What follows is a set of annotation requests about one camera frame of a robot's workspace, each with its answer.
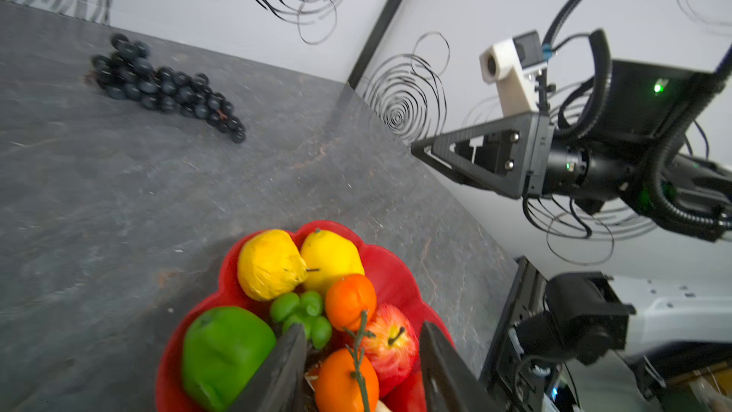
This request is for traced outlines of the green lime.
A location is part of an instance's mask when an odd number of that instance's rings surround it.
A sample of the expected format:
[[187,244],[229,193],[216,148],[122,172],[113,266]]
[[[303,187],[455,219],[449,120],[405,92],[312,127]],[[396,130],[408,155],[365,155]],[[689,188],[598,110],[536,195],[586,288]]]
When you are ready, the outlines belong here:
[[181,381],[207,411],[225,411],[276,346],[274,331],[254,313],[235,306],[212,308],[188,328]]

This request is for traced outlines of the dark grape bunch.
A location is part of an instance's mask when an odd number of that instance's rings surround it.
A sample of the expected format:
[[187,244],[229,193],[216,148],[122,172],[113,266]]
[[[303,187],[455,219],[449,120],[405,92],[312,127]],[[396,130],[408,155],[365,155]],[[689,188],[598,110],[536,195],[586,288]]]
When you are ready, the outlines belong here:
[[233,143],[244,143],[246,126],[236,115],[234,103],[212,88],[207,74],[156,67],[150,45],[125,34],[113,34],[110,43],[111,53],[91,56],[93,79],[108,97],[136,102],[149,111],[202,120]]

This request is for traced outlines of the small yellow pear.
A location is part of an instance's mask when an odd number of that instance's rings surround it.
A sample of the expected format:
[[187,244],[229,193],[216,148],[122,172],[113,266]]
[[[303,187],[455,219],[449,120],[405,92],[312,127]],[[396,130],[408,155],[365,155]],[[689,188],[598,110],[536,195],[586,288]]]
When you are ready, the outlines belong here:
[[288,232],[267,230],[247,240],[238,255],[238,282],[254,301],[273,301],[293,292],[308,277],[301,257]]

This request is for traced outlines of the orange cherry tomato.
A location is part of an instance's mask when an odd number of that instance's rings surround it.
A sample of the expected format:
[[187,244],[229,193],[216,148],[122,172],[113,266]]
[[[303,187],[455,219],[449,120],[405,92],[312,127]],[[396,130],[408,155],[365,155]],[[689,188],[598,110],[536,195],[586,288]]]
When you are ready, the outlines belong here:
[[366,322],[369,322],[376,309],[375,287],[363,275],[352,274],[339,278],[326,294],[326,317],[339,332],[349,330],[356,333],[361,326],[361,314],[366,312]]
[[[320,366],[315,382],[316,407],[320,412],[364,411],[360,386],[352,377],[355,362],[346,349],[332,353]],[[371,362],[364,358],[360,365],[369,400],[369,410],[375,411],[379,402],[379,379]]]

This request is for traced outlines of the yellow lemon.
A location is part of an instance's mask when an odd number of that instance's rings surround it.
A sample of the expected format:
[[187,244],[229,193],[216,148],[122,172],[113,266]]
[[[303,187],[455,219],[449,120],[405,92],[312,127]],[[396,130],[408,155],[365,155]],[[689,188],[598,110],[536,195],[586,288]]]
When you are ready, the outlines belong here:
[[309,270],[302,284],[304,290],[318,292],[322,297],[340,278],[365,274],[358,248],[351,240],[331,231],[311,233],[305,238],[300,255]]

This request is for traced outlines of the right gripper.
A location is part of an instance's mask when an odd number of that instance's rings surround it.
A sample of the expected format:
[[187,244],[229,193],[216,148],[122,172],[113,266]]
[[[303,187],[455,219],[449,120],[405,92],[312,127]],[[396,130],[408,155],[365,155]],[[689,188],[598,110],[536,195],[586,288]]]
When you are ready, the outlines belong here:
[[634,177],[634,164],[587,145],[552,145],[553,135],[548,116],[519,114],[421,139],[411,153],[455,183],[512,200],[606,202]]

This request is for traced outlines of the red apple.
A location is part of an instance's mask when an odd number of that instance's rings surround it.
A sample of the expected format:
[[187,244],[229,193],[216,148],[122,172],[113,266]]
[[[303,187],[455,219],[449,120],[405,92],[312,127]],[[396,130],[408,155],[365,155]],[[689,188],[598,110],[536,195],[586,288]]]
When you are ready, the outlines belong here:
[[361,347],[379,380],[379,396],[387,396],[412,373],[419,358],[419,337],[406,316],[392,304],[383,303],[368,322],[373,334]]

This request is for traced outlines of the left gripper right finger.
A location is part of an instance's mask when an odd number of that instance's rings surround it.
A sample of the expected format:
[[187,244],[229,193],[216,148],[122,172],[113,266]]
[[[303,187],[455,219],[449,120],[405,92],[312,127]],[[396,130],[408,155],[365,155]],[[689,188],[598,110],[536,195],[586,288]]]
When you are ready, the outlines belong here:
[[471,373],[440,328],[425,322],[419,356],[427,411],[499,411],[501,404]]

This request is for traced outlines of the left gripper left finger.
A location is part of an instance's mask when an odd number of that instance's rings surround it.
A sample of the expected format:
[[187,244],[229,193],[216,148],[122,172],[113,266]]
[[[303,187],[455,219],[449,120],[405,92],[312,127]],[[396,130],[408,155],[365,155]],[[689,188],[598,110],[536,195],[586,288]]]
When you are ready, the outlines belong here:
[[292,324],[228,411],[305,411],[307,349],[304,326]]

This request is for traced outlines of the red flower-shaped fruit bowl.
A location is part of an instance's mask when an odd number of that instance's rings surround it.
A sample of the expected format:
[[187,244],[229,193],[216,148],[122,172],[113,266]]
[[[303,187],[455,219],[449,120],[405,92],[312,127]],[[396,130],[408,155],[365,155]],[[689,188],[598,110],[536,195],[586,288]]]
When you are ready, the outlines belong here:
[[[398,307],[410,320],[413,328],[419,331],[425,322],[432,322],[451,340],[446,325],[421,297],[421,290],[409,267],[391,251],[364,242],[355,232],[335,221],[314,220],[302,225],[289,236],[301,246],[312,232],[324,229],[350,240],[360,253],[365,275],[373,285],[380,303]],[[227,252],[218,271],[217,291],[200,301],[173,331],[166,344],[156,375],[156,410],[158,411],[199,411],[199,405],[183,389],[180,368],[182,345],[185,333],[193,321],[202,313],[219,306],[238,306],[251,311],[259,318],[268,315],[269,305],[247,297],[238,283],[238,255],[243,244],[255,237],[255,232],[238,240]]]

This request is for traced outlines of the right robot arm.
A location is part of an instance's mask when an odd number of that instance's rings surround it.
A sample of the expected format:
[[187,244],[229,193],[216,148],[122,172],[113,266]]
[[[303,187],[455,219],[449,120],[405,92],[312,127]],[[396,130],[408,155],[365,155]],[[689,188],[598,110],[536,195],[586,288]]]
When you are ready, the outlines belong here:
[[[551,111],[545,69],[554,53],[528,32],[480,56],[495,85],[498,120],[413,143],[412,154],[451,181],[529,205],[566,196],[585,238],[587,218],[610,200],[669,232],[715,242],[731,231],[731,174],[680,153],[688,127],[726,85],[731,59],[713,72],[616,60],[606,35],[589,32],[594,72],[570,95],[585,99],[574,121]],[[567,273],[545,288],[547,307],[513,322],[499,354],[509,372],[592,364],[610,351],[637,353],[644,368],[691,368],[731,356],[729,291],[661,298],[620,278]]]

